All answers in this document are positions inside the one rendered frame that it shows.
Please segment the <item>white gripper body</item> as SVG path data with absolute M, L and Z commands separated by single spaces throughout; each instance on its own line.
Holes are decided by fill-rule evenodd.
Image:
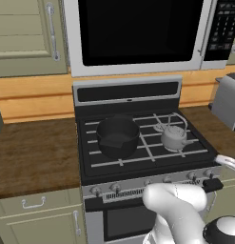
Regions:
M 215 162 L 220 164 L 220 165 L 224 165 L 227 168 L 229 168 L 229 169 L 231 169 L 232 171 L 235 172 L 235 159 L 234 158 L 218 154 L 215 157 Z

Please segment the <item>beige base cupboard beside stove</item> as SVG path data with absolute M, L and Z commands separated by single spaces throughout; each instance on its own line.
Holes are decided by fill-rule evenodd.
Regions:
M 224 215 L 235 216 L 235 172 L 222 167 L 219 178 L 224 187 L 209 196 L 205 223 Z

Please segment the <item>grey metal kettle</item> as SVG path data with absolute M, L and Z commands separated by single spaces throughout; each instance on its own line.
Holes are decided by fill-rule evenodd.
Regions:
M 179 151 L 192 142 L 187 140 L 187 121 L 177 112 L 174 112 L 173 115 L 179 117 L 184 122 L 185 127 L 182 129 L 178 126 L 172 126 L 170 123 L 171 115 L 169 115 L 166 128 L 161 136 L 161 142 L 168 150 Z

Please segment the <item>silver black stove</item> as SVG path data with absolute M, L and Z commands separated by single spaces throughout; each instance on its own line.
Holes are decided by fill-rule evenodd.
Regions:
M 215 162 L 217 151 L 179 111 L 182 78 L 179 75 L 92 80 L 72 86 L 77 123 L 81 188 L 84 198 L 91 198 L 91 188 L 98 186 L 109 193 L 118 183 L 121 190 L 145 188 L 144 182 L 201 186 L 211 169 L 219 178 L 220 165 Z M 168 150 L 161 142 L 168 116 L 171 125 L 182 129 L 187 121 L 187 140 L 192 142 L 182 150 Z M 125 159 L 112 159 L 101 153 L 96 129 L 98 124 L 115 114 L 133 117 L 139 126 L 137 149 Z M 195 172 L 197 178 L 187 175 Z M 154 226 L 156 215 L 145 206 L 86 212 L 88 244 L 142 244 Z

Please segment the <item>silver toaster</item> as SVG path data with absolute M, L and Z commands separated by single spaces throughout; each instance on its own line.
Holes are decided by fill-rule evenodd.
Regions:
M 235 132 L 235 72 L 219 80 L 215 98 L 208 105 L 211 112 Z

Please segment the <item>black cooking pot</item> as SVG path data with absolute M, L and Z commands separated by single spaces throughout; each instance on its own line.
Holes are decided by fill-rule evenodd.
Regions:
M 140 129 L 132 116 L 115 114 L 98 124 L 96 134 L 102 154 L 112 159 L 125 159 L 136 151 Z

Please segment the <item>silver microwave oven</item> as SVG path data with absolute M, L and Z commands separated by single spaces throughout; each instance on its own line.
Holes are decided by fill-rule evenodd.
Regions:
M 63 0 L 71 75 L 225 67 L 235 0 Z

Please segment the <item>beige drawer front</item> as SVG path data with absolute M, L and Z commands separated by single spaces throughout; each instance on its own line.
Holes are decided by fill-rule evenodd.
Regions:
M 79 188 L 0 199 L 0 217 L 81 204 Z

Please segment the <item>beige base cupboard door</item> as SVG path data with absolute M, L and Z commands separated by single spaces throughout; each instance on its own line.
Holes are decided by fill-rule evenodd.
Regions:
M 80 236 L 74 211 L 79 213 Z M 4 244 L 87 244 L 81 206 L 0 217 L 0 237 Z

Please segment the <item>beige wall cupboard door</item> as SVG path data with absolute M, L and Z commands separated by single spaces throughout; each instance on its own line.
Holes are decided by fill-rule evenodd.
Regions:
M 68 71 L 63 0 L 0 0 L 0 77 L 61 74 Z M 52 15 L 60 60 L 52 58 L 49 16 Z

